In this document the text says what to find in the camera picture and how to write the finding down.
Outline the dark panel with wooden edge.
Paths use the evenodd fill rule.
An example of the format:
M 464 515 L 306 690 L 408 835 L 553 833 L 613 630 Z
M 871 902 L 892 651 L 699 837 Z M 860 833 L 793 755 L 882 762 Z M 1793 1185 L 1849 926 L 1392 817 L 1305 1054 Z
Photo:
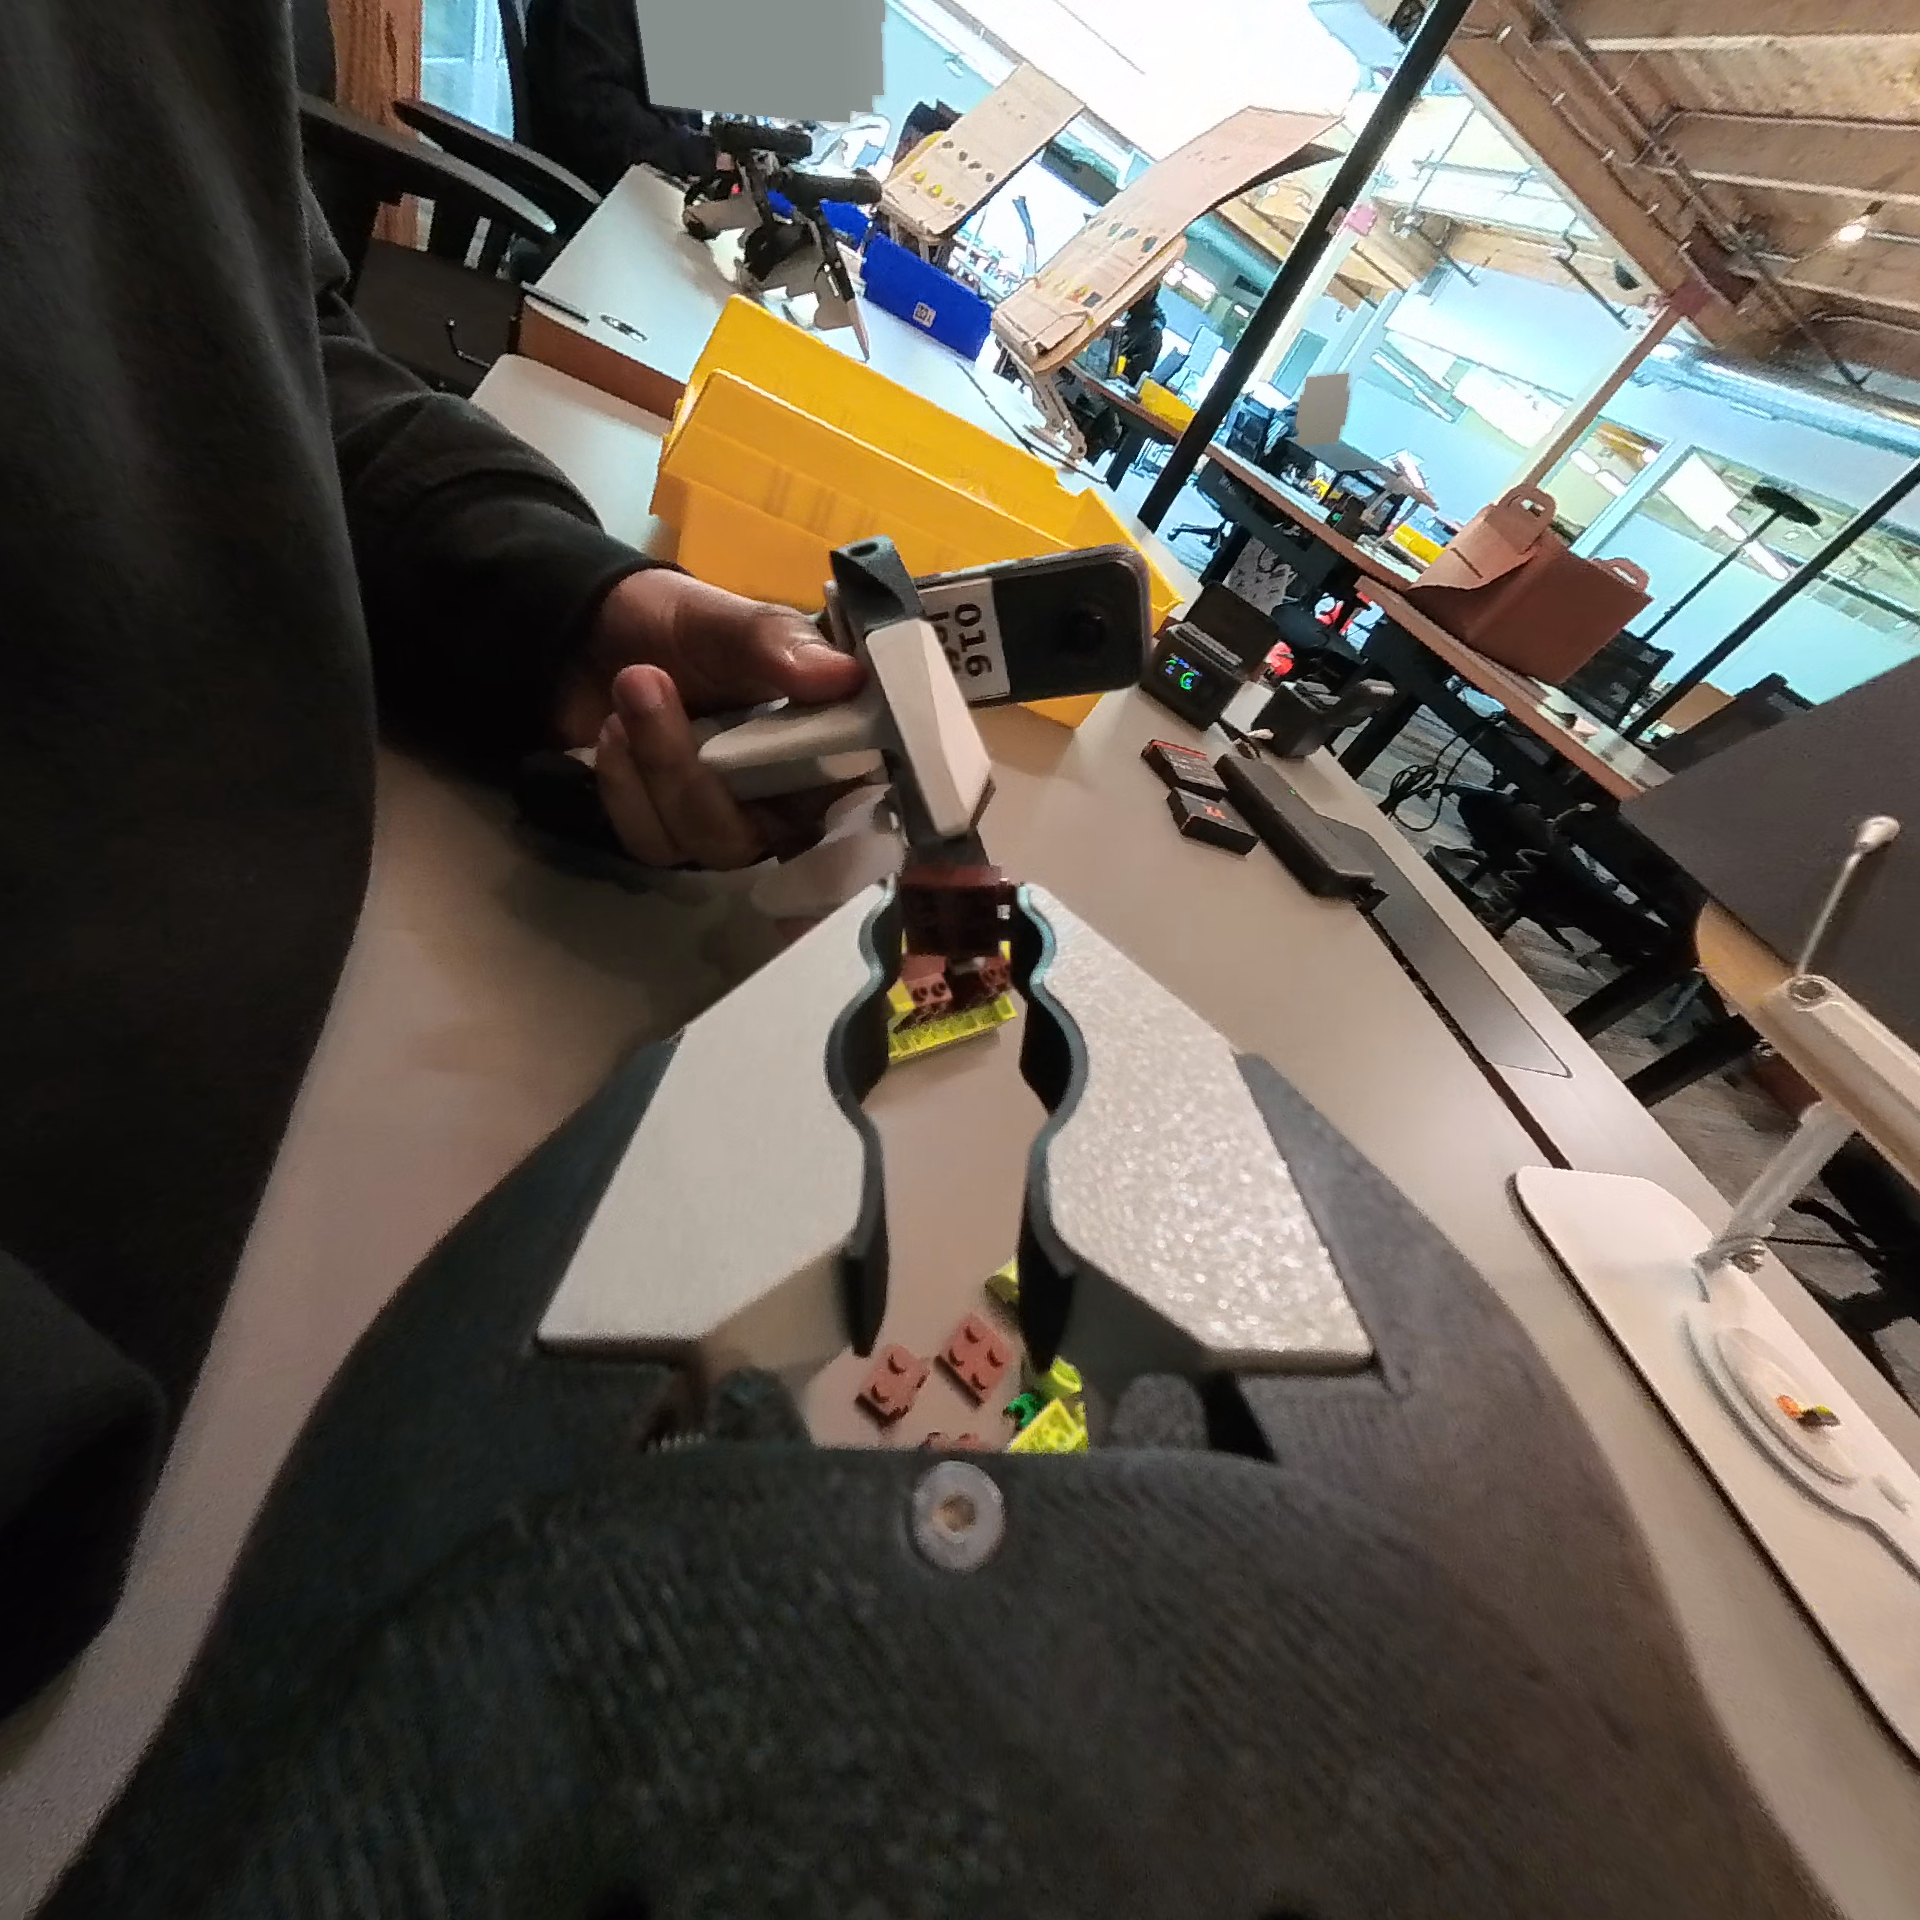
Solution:
M 1624 817 L 1707 899 L 1697 948 L 1731 1012 L 1916 1185 L 1917 662 Z

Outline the blue storage bin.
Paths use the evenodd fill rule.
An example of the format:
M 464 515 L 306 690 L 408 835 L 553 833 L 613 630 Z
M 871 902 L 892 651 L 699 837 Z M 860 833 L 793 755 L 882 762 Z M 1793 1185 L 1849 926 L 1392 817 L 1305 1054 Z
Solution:
M 975 363 L 993 336 L 993 302 L 882 230 L 861 252 L 861 290 L 881 313 Z

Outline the brown paper bag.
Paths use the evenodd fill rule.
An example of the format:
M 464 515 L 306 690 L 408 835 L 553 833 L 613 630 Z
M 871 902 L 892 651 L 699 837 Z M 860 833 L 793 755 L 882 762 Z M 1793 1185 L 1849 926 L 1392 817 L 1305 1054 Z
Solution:
M 1585 561 L 1553 529 L 1555 500 L 1514 486 L 1479 509 L 1409 589 L 1477 653 L 1564 686 L 1649 603 L 1633 561 Z

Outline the person's black clothing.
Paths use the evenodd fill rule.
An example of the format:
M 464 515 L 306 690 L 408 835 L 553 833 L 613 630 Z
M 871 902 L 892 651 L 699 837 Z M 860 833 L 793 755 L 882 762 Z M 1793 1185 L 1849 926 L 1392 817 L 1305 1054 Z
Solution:
M 281 5 L 4 5 L 4 1713 L 113 1613 L 369 883 Z

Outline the black and white device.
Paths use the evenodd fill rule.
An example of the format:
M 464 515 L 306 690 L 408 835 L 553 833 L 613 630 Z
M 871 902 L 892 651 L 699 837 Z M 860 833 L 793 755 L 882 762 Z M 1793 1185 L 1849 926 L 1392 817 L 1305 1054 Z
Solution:
M 833 208 L 869 211 L 882 185 L 869 173 L 823 177 L 803 163 L 810 133 L 762 118 L 716 117 L 707 136 L 713 166 L 684 196 L 682 226 L 713 242 L 737 234 L 737 288 L 753 298 L 813 298 L 811 326 L 847 330 L 871 363 L 873 338 L 858 302 L 844 234 Z

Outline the black power adapter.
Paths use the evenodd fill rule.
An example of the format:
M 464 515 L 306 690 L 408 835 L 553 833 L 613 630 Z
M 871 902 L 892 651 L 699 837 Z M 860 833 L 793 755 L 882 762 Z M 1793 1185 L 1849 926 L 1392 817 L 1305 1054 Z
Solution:
M 1399 690 L 1386 680 L 1351 680 L 1345 689 L 1282 684 L 1266 699 L 1250 733 L 1264 752 L 1282 762 L 1304 762 L 1397 699 Z

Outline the wooden desk with black legs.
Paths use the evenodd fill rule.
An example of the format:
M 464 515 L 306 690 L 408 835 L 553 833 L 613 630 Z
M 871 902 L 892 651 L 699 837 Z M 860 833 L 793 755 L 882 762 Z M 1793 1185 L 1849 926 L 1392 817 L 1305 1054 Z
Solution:
M 1450 694 L 1448 684 L 1463 682 L 1493 699 L 1520 730 L 1540 739 L 1559 762 L 1615 801 L 1633 801 L 1669 779 L 1669 771 L 1628 736 L 1607 728 L 1580 731 L 1575 725 L 1564 725 L 1564 708 L 1551 699 L 1544 684 L 1477 653 L 1469 644 L 1442 630 L 1407 598 L 1409 577 L 1395 572 L 1368 547 L 1331 531 L 1324 517 L 1307 509 L 1264 470 L 1219 445 L 1204 449 L 1202 459 L 1202 491 L 1248 538 L 1269 541 L 1282 522 L 1292 524 L 1359 577 L 1360 598 L 1378 610 L 1376 636 L 1386 628 L 1403 636 L 1402 641 L 1378 641 L 1362 653 L 1376 658 L 1381 670 L 1388 673 L 1397 686 L 1397 698 L 1355 733 L 1340 757 L 1351 774 L 1372 766 L 1417 708 L 1451 713 L 1458 701 Z

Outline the black pillar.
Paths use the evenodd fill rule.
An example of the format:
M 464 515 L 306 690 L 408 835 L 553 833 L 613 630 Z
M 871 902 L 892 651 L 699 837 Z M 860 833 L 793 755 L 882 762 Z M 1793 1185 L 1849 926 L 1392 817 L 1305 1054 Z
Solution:
M 1284 322 L 1296 318 L 1293 310 L 1298 306 L 1322 298 L 1325 277 L 1316 277 L 1316 273 L 1322 267 L 1335 273 L 1331 258 L 1335 241 L 1345 234 L 1355 206 L 1362 203 L 1391 141 L 1407 124 L 1412 105 L 1425 96 L 1433 72 L 1441 66 L 1469 10 L 1469 3 L 1426 5 L 1420 29 L 1412 34 L 1392 77 L 1383 84 L 1378 105 L 1343 155 L 1325 193 L 1304 225 L 1304 234 L 1234 345 L 1228 365 L 1169 452 L 1157 485 L 1143 498 L 1138 520 L 1149 533 L 1161 529 L 1236 398 L 1259 377 L 1264 355 L 1272 345 L 1280 344 Z

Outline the black office chair base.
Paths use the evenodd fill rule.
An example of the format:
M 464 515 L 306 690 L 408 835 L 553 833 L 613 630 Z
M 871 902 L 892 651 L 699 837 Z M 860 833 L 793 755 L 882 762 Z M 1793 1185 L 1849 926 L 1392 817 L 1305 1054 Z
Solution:
M 1591 868 L 1575 850 L 1568 827 L 1594 811 L 1578 802 L 1547 813 L 1531 801 L 1485 785 L 1450 782 L 1466 850 L 1437 857 L 1448 886 L 1497 937 L 1531 922 L 1553 942 L 1568 948 L 1575 930 L 1621 968 L 1657 955 L 1669 942 L 1669 926 Z

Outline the cardboard panel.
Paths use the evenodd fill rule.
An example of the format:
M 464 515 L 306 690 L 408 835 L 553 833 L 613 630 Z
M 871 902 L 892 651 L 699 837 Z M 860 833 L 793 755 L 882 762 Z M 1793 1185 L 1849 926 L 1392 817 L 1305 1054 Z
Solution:
M 928 257 L 953 241 L 1011 177 L 1068 131 L 1083 102 L 1034 65 L 1019 65 L 949 128 L 933 131 L 890 172 L 881 216 L 901 246 Z
M 1292 166 L 1316 164 L 1335 113 L 1241 108 L 1125 185 L 993 313 L 995 344 L 1019 369 L 1075 358 L 1185 249 L 1189 226 Z

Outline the white adjustable stand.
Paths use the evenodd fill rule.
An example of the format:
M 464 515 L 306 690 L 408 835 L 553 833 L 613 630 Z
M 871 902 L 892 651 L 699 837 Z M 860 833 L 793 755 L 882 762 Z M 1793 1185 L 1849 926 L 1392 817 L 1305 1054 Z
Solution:
M 1916 1050 L 1831 977 L 1817 952 L 1899 822 L 1869 813 L 1802 952 L 1755 1002 L 1760 1034 L 1817 1098 L 1711 1230 L 1667 1189 L 1621 1174 L 1524 1169 L 1530 1228 L 1843 1669 L 1908 1754 L 1917 1750 L 1917 1473 L 1769 1299 L 1769 1238 L 1855 1139 L 1916 1171 Z

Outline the yellow box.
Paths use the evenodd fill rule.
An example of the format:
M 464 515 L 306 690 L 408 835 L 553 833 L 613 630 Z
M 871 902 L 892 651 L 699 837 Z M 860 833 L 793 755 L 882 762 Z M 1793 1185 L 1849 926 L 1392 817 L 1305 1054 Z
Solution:
M 867 538 L 921 578 L 1119 545 L 1143 573 L 1143 643 L 1178 606 L 1105 493 L 744 296 L 692 363 L 652 509 L 685 573 L 805 612 L 829 553 Z

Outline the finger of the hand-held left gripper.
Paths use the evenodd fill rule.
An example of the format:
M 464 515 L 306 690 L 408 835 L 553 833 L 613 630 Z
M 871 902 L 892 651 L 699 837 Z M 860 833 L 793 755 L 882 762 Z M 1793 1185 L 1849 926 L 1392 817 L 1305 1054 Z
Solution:
M 896 779 L 909 842 L 960 842 L 993 796 L 993 757 L 945 646 L 924 617 L 867 638 L 882 721 L 881 752 Z

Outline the pile of small toy bricks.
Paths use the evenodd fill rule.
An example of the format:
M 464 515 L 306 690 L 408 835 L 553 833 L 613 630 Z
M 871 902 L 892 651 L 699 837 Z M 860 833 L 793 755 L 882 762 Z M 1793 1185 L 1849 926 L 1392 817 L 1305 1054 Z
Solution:
M 1091 1448 L 1087 1382 L 1065 1356 L 1037 1368 L 1017 1326 L 1019 1259 L 1008 1258 L 986 1280 L 989 1323 L 1011 1358 L 988 1395 L 989 1416 L 1019 1453 L 1087 1453 Z

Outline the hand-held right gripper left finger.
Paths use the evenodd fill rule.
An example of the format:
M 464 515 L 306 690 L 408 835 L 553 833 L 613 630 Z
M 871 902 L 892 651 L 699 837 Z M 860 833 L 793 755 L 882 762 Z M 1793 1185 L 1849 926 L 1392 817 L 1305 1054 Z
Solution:
M 684 1029 L 545 1310 L 545 1348 L 705 1374 L 873 1350 L 890 1233 L 865 1100 L 898 964 L 887 880 Z

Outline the small brown toy brick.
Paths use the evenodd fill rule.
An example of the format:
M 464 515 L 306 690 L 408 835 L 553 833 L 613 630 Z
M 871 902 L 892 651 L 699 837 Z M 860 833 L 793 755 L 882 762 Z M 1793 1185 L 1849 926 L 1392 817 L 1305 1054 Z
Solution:
M 986 862 L 946 867 L 921 862 L 901 874 L 901 986 L 921 1022 L 986 1008 L 1008 993 L 1005 942 L 1017 889 Z

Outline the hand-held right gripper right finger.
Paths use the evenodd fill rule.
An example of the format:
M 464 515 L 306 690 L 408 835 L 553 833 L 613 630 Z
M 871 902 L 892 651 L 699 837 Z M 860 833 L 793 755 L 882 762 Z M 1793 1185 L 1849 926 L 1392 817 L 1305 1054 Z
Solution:
M 1017 1322 L 1036 1365 L 1353 1377 L 1376 1356 L 1244 1056 L 1063 899 L 1017 889 L 1025 1166 Z

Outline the brown wooden board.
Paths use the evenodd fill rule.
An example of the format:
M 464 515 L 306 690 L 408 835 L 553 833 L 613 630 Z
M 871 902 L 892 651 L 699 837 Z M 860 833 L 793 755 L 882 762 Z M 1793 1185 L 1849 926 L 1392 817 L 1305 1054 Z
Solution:
M 397 101 L 421 96 L 424 3 L 328 3 L 333 83 L 329 99 L 385 131 L 409 138 L 393 109 Z M 319 161 L 316 193 L 328 221 L 347 252 L 357 234 L 343 201 L 343 187 L 329 161 Z M 424 238 L 424 208 L 416 200 L 385 206 L 372 238 L 416 249 Z

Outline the black charger with display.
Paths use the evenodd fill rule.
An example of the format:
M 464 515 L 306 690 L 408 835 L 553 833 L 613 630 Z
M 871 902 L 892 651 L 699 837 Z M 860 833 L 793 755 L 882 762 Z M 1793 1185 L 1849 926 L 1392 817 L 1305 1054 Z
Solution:
M 1192 730 L 1211 730 L 1245 684 L 1241 653 L 1201 620 L 1196 594 L 1170 617 L 1143 658 L 1141 692 Z

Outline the person's left forearm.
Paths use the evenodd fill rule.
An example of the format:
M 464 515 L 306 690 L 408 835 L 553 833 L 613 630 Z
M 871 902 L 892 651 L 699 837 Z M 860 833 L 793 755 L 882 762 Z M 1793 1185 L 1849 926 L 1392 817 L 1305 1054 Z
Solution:
M 561 698 L 616 585 L 652 569 L 471 401 L 432 390 L 353 316 L 321 336 L 379 715 L 474 774 L 561 741 Z

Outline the long black case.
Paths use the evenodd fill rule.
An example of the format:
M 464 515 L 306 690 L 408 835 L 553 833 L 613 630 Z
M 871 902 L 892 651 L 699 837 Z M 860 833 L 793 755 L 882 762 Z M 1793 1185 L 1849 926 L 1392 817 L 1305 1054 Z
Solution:
M 1376 913 L 1386 889 L 1375 864 L 1332 833 L 1332 822 L 1307 805 L 1276 764 L 1223 752 L 1213 758 L 1213 772 L 1258 842 L 1309 897 L 1343 901 L 1364 916 Z

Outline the person's left hand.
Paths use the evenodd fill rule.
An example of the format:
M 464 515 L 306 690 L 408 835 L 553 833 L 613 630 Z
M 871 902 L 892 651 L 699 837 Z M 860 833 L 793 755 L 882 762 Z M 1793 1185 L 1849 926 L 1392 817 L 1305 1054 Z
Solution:
M 617 843 L 644 868 L 731 874 L 810 849 L 836 790 L 737 801 L 701 764 L 697 715 L 842 704 L 861 666 L 800 612 L 652 568 L 613 587 L 559 708 L 563 746 L 593 752 Z

